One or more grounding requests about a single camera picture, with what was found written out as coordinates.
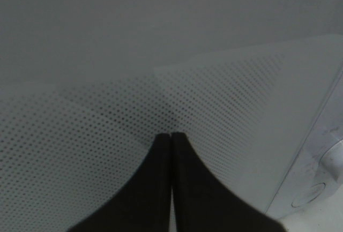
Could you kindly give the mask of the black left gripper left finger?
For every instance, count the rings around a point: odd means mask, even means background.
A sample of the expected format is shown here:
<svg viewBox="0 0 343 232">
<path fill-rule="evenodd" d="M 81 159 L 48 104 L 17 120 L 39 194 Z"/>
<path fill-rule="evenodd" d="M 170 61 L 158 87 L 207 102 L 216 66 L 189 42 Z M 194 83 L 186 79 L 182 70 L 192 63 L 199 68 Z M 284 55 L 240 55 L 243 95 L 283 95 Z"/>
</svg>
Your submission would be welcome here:
<svg viewBox="0 0 343 232">
<path fill-rule="evenodd" d="M 171 205 L 171 137 L 156 135 L 143 162 L 103 206 L 70 231 L 168 231 Z"/>
</svg>

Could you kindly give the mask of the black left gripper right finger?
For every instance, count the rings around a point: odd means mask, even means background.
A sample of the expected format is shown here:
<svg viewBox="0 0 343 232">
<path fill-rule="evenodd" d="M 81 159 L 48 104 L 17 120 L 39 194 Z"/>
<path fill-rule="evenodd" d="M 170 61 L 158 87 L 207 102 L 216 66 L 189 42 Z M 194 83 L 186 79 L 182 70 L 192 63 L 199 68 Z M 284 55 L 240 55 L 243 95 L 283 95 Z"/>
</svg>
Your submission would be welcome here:
<svg viewBox="0 0 343 232">
<path fill-rule="evenodd" d="M 185 133 L 171 135 L 177 231 L 285 231 L 228 190 L 205 166 Z"/>
</svg>

